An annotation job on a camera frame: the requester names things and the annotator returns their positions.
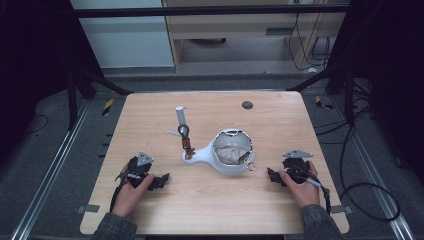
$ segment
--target table top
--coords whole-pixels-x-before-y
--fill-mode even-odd
[[[242,103],[250,101],[252,109]],[[175,108],[183,106],[191,146],[206,147],[222,130],[240,129],[253,144],[256,169],[224,175],[208,164],[186,165]],[[289,190],[271,183],[267,168],[282,168],[283,153],[299,149],[312,160],[331,205],[340,205],[333,180],[298,92],[164,92],[127,97],[80,230],[92,234],[118,185],[116,176],[140,151],[154,158],[150,173],[170,173],[163,189],[148,191],[130,220],[138,234],[296,234],[302,233],[299,209]],[[325,206],[321,195],[321,204]],[[342,233],[349,230],[344,213],[332,214]]]

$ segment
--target hand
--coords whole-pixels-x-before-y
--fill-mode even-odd
[[[309,161],[309,168],[312,174],[317,176],[318,172],[311,161]],[[280,173],[281,178],[286,183],[290,192],[293,194],[294,199],[296,200],[297,206],[299,208],[303,208],[304,206],[310,205],[310,204],[319,205],[318,187],[308,182],[297,184],[295,181],[293,181],[293,179],[291,179],[291,177],[283,169],[280,169],[278,172]]]
[[[147,175],[137,188],[134,188],[131,183],[127,181],[127,183],[122,186],[121,191],[119,191],[119,194],[116,197],[112,213],[120,217],[127,218],[128,215],[130,215],[130,213],[132,213],[136,208],[137,203],[152,183],[154,177],[155,176],[153,174]]]

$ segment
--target person's left hand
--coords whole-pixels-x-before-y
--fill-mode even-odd
[[[134,188],[131,183],[127,181],[122,186],[118,196],[116,197],[112,213],[120,217],[127,218],[128,215],[130,215],[130,213],[132,213],[136,208],[137,203],[152,183],[154,177],[155,176],[153,174],[148,174],[137,188]]]

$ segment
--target wall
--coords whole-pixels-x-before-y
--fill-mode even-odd
[[[160,0],[71,0],[74,9],[162,7]],[[81,25],[102,69],[174,67],[165,18],[86,18]]]

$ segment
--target gray sleeve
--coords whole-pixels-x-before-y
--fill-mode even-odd
[[[106,213],[91,239],[132,240],[136,231],[137,225],[134,223],[115,214]]]
[[[319,205],[311,204],[300,210],[306,240],[343,239],[333,218]]]

